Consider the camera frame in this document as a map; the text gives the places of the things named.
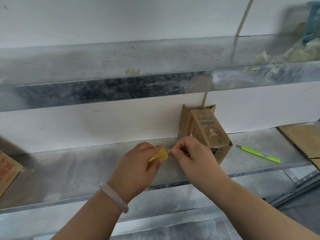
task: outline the white bracelet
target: white bracelet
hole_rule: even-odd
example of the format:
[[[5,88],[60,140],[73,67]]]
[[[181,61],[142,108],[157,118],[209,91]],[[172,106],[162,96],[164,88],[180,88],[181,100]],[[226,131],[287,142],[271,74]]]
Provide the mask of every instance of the white bracelet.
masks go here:
[[[101,184],[100,189],[116,203],[116,205],[120,208],[120,210],[122,210],[123,213],[126,214],[129,211],[129,207],[126,202],[113,188],[111,188],[107,184]]]

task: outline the green utility knife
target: green utility knife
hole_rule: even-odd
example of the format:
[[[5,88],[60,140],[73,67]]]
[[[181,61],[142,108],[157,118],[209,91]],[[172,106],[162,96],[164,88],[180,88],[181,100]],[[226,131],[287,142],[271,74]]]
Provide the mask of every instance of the green utility knife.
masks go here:
[[[274,162],[276,162],[276,163],[279,163],[279,162],[280,162],[280,159],[279,159],[279,158],[275,158],[275,157],[273,157],[273,156],[266,155],[266,154],[264,154],[264,153],[261,153],[261,152],[258,152],[258,151],[256,151],[256,150],[254,150],[254,149],[250,149],[250,148],[248,148],[248,147],[241,146],[241,145],[235,145],[235,146],[236,146],[237,148],[240,148],[241,150],[244,150],[244,151],[246,151],[246,152],[250,152],[250,153],[255,154],[255,155],[258,155],[258,156],[260,156],[260,157],[269,159],[269,160],[274,161]]]

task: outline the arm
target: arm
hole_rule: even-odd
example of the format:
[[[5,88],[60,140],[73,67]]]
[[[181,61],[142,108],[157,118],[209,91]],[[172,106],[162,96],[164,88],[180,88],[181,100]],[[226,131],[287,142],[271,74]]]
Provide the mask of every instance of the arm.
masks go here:
[[[154,179],[162,161],[157,159],[150,167],[147,163],[161,147],[140,143],[122,157],[114,170],[107,184],[127,204]],[[99,190],[51,239],[109,239],[121,213],[114,201]]]
[[[193,137],[178,141],[172,153],[189,181],[222,209],[243,239],[320,239],[230,179],[210,149]]]

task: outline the left hand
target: left hand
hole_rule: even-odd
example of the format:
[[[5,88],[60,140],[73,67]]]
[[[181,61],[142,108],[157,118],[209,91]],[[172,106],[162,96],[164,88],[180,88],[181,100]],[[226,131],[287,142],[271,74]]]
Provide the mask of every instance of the left hand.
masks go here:
[[[149,167],[148,161],[162,146],[142,142],[122,156],[107,184],[127,204],[150,186],[163,161],[157,159]]]

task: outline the corrugated cardboard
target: corrugated cardboard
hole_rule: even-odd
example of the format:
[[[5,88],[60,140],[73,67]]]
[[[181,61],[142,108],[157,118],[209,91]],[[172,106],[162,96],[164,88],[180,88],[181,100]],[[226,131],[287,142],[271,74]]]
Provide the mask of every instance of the corrugated cardboard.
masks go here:
[[[188,109],[184,104],[180,118],[178,140],[193,136],[209,147],[219,164],[232,147],[232,142],[217,118],[214,116],[216,106],[205,109]]]
[[[278,126],[283,133],[313,164],[320,169],[320,127],[317,125]]]
[[[0,197],[22,169],[21,164],[0,151]]]

